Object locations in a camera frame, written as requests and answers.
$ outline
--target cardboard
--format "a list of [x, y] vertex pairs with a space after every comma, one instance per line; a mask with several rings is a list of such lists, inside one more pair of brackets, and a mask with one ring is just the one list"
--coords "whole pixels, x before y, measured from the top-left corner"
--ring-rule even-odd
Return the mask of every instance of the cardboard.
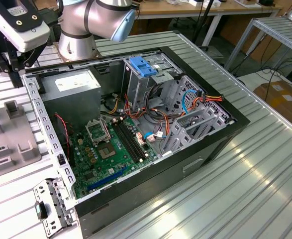
[[[265, 99], [268, 83], [254, 90], [262, 100]], [[292, 123], [292, 86], [285, 81], [272, 82], [266, 103]]]

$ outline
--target red cable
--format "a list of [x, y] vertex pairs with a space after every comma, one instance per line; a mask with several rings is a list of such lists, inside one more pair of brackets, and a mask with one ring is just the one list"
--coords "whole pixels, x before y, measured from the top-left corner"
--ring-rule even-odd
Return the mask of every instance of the red cable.
[[68, 136], [68, 131], [67, 131], [66, 123], [63, 120], [63, 118], [60, 117], [57, 113], [55, 113], [55, 116], [61, 120], [61, 122], [62, 122], [62, 124], [64, 126], [65, 133], [66, 133], [66, 142], [67, 142], [67, 157], [70, 158], [70, 143], [69, 143], [69, 136]]

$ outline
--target gray power supply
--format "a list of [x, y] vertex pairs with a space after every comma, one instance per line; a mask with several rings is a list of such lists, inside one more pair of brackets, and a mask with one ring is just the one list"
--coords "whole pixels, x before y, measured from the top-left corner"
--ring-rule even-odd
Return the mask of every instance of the gray power supply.
[[88, 121], [99, 118], [101, 89], [88, 69], [67, 72], [42, 79], [41, 95], [49, 117], [58, 113], [74, 129], [83, 129]]

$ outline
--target metal shelf rack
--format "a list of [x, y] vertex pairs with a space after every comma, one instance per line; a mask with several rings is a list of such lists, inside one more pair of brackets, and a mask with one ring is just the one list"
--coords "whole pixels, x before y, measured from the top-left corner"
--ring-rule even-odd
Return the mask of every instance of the metal shelf rack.
[[255, 27], [260, 29], [261, 32], [252, 43], [250, 49], [247, 51], [247, 55], [257, 46], [258, 42], [265, 34], [273, 37], [292, 50], [292, 21], [288, 20], [284, 16], [252, 19], [234, 48], [231, 56], [227, 60], [224, 66], [226, 70], [230, 69], [234, 59]]

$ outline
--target aluminum extrusion table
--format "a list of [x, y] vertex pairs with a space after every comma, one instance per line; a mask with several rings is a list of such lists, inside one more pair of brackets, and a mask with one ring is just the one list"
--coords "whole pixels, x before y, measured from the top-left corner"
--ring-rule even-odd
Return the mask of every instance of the aluminum extrusion table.
[[[170, 46], [251, 123], [216, 160], [91, 239], [292, 238], [292, 125], [288, 121], [180, 34], [137, 35], [120, 44], [99, 40], [97, 46], [104, 56]], [[45, 53], [45, 60], [59, 61], [55, 49]], [[0, 77], [0, 107], [9, 99], [16, 99], [27, 111], [42, 160], [0, 177], [0, 239], [44, 239], [32, 188], [55, 177], [56, 170], [25, 88], [14, 89], [8, 78]], [[56, 238], [79, 236], [80, 229], [74, 227]]]
[[242, 49], [246, 39], [254, 27], [260, 29], [261, 32], [252, 43], [250, 49], [247, 51], [247, 55], [257, 46], [258, 42], [265, 34], [275, 38], [277, 41], [281, 42], [292, 50], [292, 21], [283, 16], [252, 19], [245, 29], [241, 39], [235, 46], [231, 56], [227, 60], [224, 66], [226, 70], [230, 69], [233, 61], [235, 60], [239, 51]]

